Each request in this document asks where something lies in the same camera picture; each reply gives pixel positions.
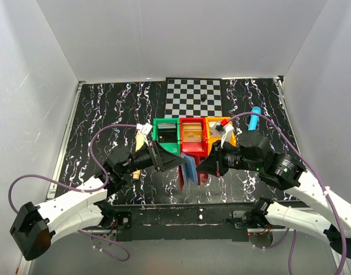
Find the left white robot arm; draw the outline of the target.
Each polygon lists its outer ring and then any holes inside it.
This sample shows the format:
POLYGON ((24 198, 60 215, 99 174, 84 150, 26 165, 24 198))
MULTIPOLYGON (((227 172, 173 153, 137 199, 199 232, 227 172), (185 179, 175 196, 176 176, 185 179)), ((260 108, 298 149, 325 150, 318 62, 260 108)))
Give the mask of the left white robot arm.
POLYGON ((144 144, 134 154, 125 146, 116 146, 102 169, 74 190, 37 205, 22 205, 10 234, 24 259, 35 260, 66 235, 91 226, 110 228, 114 214, 107 199, 131 180, 133 172, 148 167, 164 172, 185 163, 157 141, 144 144))

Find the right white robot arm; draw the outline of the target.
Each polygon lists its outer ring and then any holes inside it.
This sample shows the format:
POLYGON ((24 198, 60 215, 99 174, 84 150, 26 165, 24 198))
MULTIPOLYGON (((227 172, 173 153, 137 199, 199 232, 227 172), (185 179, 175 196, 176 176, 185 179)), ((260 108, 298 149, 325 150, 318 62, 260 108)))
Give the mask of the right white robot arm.
POLYGON ((314 214, 307 213, 260 198, 251 211, 234 218, 234 223, 247 227, 289 227, 323 240, 351 259, 351 204, 328 187, 322 188, 301 162, 275 152, 258 131, 247 131, 239 135, 237 146, 214 142, 197 171, 220 177, 231 168, 257 172, 265 184, 285 191, 315 210, 314 214))

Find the white cards in yellow bin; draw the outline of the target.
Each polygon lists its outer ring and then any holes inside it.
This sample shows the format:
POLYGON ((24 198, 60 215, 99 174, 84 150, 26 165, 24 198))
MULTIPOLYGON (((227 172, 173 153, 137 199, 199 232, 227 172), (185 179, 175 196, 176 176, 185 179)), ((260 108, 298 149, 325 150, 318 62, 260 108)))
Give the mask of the white cards in yellow bin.
POLYGON ((211 138, 221 138, 226 133, 227 123, 224 121, 210 121, 209 123, 209 135, 211 138))

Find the dark cards in green bin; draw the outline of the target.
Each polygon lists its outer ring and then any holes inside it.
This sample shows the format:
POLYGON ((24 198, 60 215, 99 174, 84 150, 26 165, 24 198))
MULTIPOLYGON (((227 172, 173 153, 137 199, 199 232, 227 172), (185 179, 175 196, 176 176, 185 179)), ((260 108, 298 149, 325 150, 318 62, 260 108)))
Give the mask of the dark cards in green bin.
POLYGON ((178 140, 176 123, 159 123, 157 131, 160 143, 176 143, 178 140))

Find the green plastic bin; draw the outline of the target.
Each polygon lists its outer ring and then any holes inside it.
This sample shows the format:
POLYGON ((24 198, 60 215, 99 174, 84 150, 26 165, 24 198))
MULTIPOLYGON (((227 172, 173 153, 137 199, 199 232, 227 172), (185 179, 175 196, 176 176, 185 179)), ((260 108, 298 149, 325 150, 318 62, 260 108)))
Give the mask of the green plastic bin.
POLYGON ((179 118, 156 118, 153 120, 153 140, 172 154, 180 155, 180 119, 179 118))

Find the red plastic bin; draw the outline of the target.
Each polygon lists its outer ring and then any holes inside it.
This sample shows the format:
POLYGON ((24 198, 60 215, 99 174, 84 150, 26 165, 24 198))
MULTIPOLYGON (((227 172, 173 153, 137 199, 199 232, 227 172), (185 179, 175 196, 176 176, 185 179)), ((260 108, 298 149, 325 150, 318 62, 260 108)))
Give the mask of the red plastic bin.
POLYGON ((208 155, 206 121, 203 117, 180 118, 181 152, 208 155))

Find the yellow plastic bin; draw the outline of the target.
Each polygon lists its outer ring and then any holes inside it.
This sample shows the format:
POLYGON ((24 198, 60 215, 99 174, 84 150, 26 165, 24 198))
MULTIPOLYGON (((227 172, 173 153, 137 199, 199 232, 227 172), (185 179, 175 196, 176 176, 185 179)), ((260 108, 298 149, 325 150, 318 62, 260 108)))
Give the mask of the yellow plastic bin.
POLYGON ((230 117, 206 117, 206 130, 208 138, 208 155, 210 154, 212 144, 218 140, 221 140, 221 135, 213 129, 213 126, 221 120, 228 120, 230 117))

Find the blue toy microphone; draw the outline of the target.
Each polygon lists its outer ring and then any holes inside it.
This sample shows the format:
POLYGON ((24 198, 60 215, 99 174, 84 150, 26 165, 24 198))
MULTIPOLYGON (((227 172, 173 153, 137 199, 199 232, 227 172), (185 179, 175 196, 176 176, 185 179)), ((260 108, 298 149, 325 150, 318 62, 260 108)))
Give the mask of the blue toy microphone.
POLYGON ((262 113, 262 110, 260 107, 253 107, 251 110, 254 115, 251 115, 249 118, 249 125, 248 125, 248 130, 249 131, 255 131, 258 127, 259 124, 259 116, 258 114, 262 113))

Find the checkered chessboard mat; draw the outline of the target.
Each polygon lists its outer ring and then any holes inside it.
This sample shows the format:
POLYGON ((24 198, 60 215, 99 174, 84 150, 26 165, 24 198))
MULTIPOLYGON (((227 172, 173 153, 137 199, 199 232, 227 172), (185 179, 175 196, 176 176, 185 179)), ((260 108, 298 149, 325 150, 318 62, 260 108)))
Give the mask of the checkered chessboard mat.
POLYGON ((168 78, 165 118, 221 117, 221 80, 168 78))

